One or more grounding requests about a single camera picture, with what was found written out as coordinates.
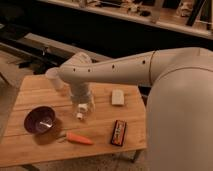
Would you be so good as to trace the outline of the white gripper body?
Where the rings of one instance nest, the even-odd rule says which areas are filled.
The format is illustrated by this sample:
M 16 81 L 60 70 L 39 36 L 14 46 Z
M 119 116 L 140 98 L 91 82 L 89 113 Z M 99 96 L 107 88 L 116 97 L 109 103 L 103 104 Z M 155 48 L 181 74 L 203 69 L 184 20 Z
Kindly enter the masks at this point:
M 93 104 L 92 91 L 88 83 L 74 83 L 70 85 L 70 98 L 73 104 Z

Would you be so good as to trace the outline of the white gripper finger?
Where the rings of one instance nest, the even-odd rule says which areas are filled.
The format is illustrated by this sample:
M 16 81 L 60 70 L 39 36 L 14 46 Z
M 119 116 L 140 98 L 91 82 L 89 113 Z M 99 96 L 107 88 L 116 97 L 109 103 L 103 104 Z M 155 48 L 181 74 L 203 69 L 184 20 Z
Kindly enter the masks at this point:
M 79 120 L 83 120 L 83 114 L 82 113 L 77 113 L 76 117 Z
M 78 109 L 81 113 L 85 113 L 88 111 L 88 105 L 86 103 L 79 104 Z

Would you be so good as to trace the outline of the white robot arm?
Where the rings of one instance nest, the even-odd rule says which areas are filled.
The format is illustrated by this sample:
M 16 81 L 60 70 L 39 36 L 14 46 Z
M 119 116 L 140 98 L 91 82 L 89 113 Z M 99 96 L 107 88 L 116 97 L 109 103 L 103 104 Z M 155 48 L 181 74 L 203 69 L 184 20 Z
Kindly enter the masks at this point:
M 90 96 L 91 82 L 149 88 L 149 171 L 213 171 L 213 50 L 155 50 L 97 63 L 80 52 L 59 75 L 75 101 Z

